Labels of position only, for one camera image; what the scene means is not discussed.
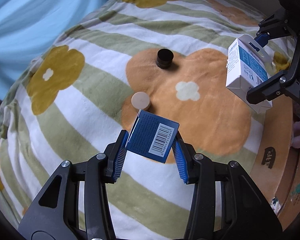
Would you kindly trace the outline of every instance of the white box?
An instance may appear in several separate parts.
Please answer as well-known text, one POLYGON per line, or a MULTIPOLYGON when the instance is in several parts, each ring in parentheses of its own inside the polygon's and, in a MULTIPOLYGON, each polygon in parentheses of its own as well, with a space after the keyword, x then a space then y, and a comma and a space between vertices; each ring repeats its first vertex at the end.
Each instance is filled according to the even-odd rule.
POLYGON ((228 49, 226 87, 258 114, 271 108, 272 101, 252 105, 247 102, 247 93, 269 78, 265 64, 271 63, 265 50, 247 34, 237 38, 228 49), (260 51, 257 52, 250 43, 260 51))

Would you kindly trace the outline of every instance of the cardboard box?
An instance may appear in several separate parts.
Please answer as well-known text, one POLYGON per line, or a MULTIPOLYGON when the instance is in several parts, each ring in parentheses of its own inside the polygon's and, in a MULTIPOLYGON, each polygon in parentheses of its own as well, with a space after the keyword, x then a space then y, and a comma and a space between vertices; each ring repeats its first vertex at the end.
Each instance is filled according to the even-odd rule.
POLYGON ((226 87, 257 113, 265 112, 272 103, 265 100, 256 105, 249 104, 247 92, 269 78, 265 64, 271 62, 265 50, 247 34, 235 39, 228 50, 226 87))
POLYGON ((300 212, 300 155, 298 167, 294 176, 293 184, 289 192, 289 196, 284 206, 282 207, 278 218, 285 230, 297 217, 300 212))
POLYGON ((266 112, 263 135, 250 176, 278 214, 294 178, 298 151, 290 148, 292 100, 280 96, 266 112))
POLYGON ((126 150, 165 163, 179 124, 140 110, 131 128, 126 150))

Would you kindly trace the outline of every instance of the black cylinder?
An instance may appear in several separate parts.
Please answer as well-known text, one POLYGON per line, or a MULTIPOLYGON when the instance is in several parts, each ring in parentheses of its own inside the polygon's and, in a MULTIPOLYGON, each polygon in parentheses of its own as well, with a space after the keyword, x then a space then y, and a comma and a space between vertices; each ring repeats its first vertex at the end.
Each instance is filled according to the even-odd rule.
POLYGON ((169 49, 160 49, 157 54, 156 64, 159 68, 167 69, 171 66, 173 52, 169 49))

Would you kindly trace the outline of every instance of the blanket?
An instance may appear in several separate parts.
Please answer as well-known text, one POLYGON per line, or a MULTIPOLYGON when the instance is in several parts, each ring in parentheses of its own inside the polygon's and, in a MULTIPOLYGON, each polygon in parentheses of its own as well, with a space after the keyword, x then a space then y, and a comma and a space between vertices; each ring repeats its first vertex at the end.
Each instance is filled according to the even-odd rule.
MULTIPOLYGON (((225 88, 227 49, 244 33, 255 37, 264 18, 238 0, 109 0, 62 33, 0 107, 0 193, 16 221, 63 160, 87 161, 130 130, 138 91, 150 96, 150 112, 180 123, 197 152, 237 160, 249 173, 265 114, 225 88), (161 48, 174 53, 167 70, 155 64, 161 48)), ((289 64, 293 48, 290 38, 270 41, 267 71, 289 64)), ((82 229, 83 189, 80 183, 82 229)), ((173 154, 162 164, 128 152, 121 177, 106 189, 117 238, 183 237, 194 187, 179 178, 173 154)))

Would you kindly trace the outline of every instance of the blue box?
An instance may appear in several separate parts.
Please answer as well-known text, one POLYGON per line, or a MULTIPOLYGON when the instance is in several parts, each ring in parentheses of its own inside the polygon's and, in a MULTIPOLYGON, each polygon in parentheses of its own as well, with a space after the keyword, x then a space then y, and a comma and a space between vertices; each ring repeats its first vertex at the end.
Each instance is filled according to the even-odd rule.
POLYGON ((140 110, 126 143, 126 150, 165 163, 179 124, 140 110))

